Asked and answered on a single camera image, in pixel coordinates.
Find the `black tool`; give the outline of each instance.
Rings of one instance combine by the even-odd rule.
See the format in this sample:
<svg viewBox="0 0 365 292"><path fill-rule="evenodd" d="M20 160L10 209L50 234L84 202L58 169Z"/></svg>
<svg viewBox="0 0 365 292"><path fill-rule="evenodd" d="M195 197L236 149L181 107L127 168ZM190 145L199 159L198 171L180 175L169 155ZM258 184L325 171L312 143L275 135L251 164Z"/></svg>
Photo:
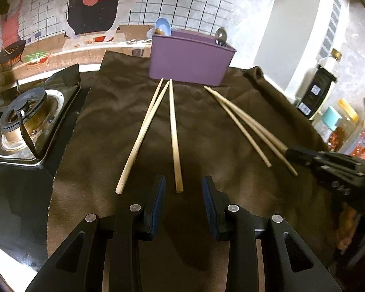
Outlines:
<svg viewBox="0 0 365 292"><path fill-rule="evenodd" d="M158 175L146 204L119 208L114 216L88 214L44 264L26 292L101 292L107 240L112 239L109 291L142 291L138 240L157 233L165 197Z"/></svg>
<svg viewBox="0 0 365 292"><path fill-rule="evenodd" d="M226 292L257 292L256 239L261 240L267 292L339 292L340 287L308 245L280 215L269 221L231 204L210 176L203 197L211 234L230 241Z"/></svg>
<svg viewBox="0 0 365 292"><path fill-rule="evenodd" d="M311 169L323 187L358 212L358 226L346 250L337 249L337 271L349 270L365 253L365 160L336 152L289 148L285 157Z"/></svg>

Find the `tile pattern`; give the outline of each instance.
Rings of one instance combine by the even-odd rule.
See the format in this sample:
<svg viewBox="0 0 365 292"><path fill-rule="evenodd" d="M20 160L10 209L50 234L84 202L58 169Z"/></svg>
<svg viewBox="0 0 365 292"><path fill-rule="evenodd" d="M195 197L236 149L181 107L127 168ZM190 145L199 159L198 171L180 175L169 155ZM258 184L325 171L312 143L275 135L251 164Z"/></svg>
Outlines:
<svg viewBox="0 0 365 292"><path fill-rule="evenodd" d="M223 26L233 0L141 0L123 24L153 24L164 17L175 28L206 34Z"/></svg>
<svg viewBox="0 0 365 292"><path fill-rule="evenodd" d="M52 2L54 0L25 0L31 5L31 30L35 41L64 33L64 27L55 18ZM139 0L123 19L123 25L139 24L152 25L158 17L165 17L173 28L183 28L206 34L214 33L220 26L225 25L227 15L232 9L233 0ZM21 39L30 37L24 27L24 14L19 17Z"/></svg>

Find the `bottle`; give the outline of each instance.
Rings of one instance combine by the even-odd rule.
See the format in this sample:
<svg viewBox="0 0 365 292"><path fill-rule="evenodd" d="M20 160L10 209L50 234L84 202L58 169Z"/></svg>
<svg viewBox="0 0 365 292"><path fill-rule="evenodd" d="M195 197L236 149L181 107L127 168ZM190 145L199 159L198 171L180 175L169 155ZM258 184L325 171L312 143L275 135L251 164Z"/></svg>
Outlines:
<svg viewBox="0 0 365 292"><path fill-rule="evenodd" d="M326 69L328 72L330 72L336 79L339 78L339 62L342 59L342 54L333 48L331 51L331 54L326 57L322 58L318 62L318 66L321 66L322 68Z"/></svg>
<svg viewBox="0 0 365 292"><path fill-rule="evenodd" d="M338 66L341 58L342 54L333 49L328 57L322 58L318 62L314 78L297 106L298 110L310 121L314 120L334 89L339 77Z"/></svg>

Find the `jar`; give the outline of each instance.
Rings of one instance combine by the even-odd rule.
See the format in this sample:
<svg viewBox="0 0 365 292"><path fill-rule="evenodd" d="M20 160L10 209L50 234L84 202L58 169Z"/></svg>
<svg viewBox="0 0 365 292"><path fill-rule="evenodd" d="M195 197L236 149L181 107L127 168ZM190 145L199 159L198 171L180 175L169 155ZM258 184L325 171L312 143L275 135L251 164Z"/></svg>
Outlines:
<svg viewBox="0 0 365 292"><path fill-rule="evenodd" d="M333 131L328 139L328 147L331 151L339 151L343 144L349 140L356 131L359 116L346 102L345 99L338 100L335 110L341 115L337 129Z"/></svg>
<svg viewBox="0 0 365 292"><path fill-rule="evenodd" d="M337 129L341 118L342 116L333 107L328 107L323 115L319 112L312 122L312 126L322 137L322 140L327 143L333 131Z"/></svg>
<svg viewBox="0 0 365 292"><path fill-rule="evenodd" d="M355 132L343 143L339 152L365 159L365 120L358 123Z"/></svg>

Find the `spoon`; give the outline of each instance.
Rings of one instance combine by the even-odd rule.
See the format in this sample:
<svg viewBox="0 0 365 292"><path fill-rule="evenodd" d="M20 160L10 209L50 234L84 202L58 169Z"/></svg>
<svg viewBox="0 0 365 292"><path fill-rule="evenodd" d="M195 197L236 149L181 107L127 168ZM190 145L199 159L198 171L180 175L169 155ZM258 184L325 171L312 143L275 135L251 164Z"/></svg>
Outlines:
<svg viewBox="0 0 365 292"><path fill-rule="evenodd" d="M217 45L224 46L227 41L226 29L224 27L220 27L215 33L215 38L216 38Z"/></svg>

